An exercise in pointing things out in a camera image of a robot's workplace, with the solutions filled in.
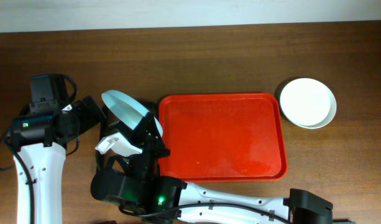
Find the light green plate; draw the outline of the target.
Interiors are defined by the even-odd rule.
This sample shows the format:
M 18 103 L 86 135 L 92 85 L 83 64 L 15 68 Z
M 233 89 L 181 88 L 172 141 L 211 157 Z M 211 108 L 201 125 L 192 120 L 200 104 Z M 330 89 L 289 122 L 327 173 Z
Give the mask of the light green plate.
M 316 124 L 313 124 L 313 125 L 304 125 L 303 127 L 306 129 L 322 128 L 322 127 L 326 126 L 327 124 L 329 124 L 334 119 L 334 117 L 336 115 L 336 111 L 337 111 L 337 104 L 331 103 L 330 107 L 329 107 L 329 111 L 328 111 L 326 117 L 322 121 L 320 121 Z

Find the light blue plate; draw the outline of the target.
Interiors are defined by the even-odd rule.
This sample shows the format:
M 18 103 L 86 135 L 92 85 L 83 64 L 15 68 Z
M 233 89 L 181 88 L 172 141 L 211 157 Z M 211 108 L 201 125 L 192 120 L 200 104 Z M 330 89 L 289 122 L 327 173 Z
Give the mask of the light blue plate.
M 141 119 L 150 111 L 129 95 L 118 91 L 108 90 L 101 94 L 104 104 L 119 121 L 131 128 L 131 135 Z

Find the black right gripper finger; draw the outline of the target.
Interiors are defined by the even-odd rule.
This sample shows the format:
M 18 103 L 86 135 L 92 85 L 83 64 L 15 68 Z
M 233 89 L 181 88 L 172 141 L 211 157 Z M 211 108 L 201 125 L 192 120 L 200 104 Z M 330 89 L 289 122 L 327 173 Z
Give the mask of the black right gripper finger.
M 111 123 L 104 131 L 104 136 L 109 136 L 114 133 L 121 133 L 124 137 L 131 135 L 131 128 L 129 128 L 122 121 Z
M 170 150 L 165 147 L 155 117 L 151 113 L 147 113 L 133 130 L 132 143 L 152 152 L 155 157 L 168 157 L 170 155 Z

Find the white plate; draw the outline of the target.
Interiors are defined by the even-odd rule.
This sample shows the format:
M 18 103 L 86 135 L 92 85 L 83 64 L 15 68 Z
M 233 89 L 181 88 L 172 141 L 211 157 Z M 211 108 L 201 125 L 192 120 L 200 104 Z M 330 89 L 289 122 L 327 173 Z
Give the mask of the white plate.
M 312 78 L 297 78 L 283 87 L 279 102 L 285 117 L 304 128 L 304 125 L 322 121 L 336 98 L 324 83 Z

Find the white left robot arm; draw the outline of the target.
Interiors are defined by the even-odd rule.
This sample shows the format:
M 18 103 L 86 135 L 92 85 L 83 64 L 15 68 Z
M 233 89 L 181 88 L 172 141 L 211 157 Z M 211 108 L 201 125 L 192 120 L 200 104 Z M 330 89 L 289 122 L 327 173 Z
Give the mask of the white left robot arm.
M 70 141 L 105 119 L 91 96 L 72 104 L 57 100 L 25 105 L 13 119 L 6 145 L 17 171 L 18 223 L 62 223 L 62 174 Z

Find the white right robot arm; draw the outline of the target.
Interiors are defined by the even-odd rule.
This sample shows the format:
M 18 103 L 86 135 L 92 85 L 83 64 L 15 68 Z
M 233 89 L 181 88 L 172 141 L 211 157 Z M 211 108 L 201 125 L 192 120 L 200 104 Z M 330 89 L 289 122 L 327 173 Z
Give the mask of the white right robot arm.
M 333 222 L 332 203 L 306 190 L 291 189 L 289 197 L 246 197 L 161 175 L 158 160 L 168 157 L 170 150 L 150 113 L 134 129 L 122 121 L 103 122 L 96 150 L 93 198 L 145 222 Z

